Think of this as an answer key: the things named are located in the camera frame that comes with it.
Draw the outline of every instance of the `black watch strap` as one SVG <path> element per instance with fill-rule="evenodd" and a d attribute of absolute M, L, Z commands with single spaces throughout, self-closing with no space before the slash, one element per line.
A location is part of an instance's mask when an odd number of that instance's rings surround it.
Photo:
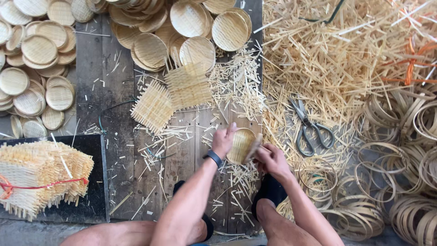
<path fill-rule="evenodd" d="M 213 159 L 217 163 L 218 168 L 221 168 L 223 166 L 222 159 L 216 153 L 214 153 L 214 151 L 208 150 L 208 153 L 203 156 L 203 159 L 206 159 L 208 157 L 211 157 L 211 159 Z"/>

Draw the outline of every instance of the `red string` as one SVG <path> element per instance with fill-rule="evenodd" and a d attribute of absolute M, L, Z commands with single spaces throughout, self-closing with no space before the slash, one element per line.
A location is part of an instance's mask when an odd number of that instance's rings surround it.
<path fill-rule="evenodd" d="M 2 175 L 0 175 L 0 179 L 2 179 L 4 181 L 4 183 L 0 183 L 0 186 L 4 190 L 3 194 L 1 194 L 1 196 L 0 196 L 0 199 L 8 199 L 12 194 L 12 189 L 34 190 L 34 189 L 49 188 L 49 187 L 54 186 L 56 184 L 75 182 L 75 181 L 81 181 L 81 180 L 83 180 L 84 184 L 88 184 L 88 182 L 89 182 L 86 178 L 80 178 L 80 179 L 70 179 L 70 180 L 64 180 L 64 181 L 57 181 L 57 182 L 54 182 L 54 183 L 51 183 L 51 184 L 48 184 L 45 186 L 40 186 L 40 187 L 20 187 L 20 186 L 11 185 L 11 183 Z"/>

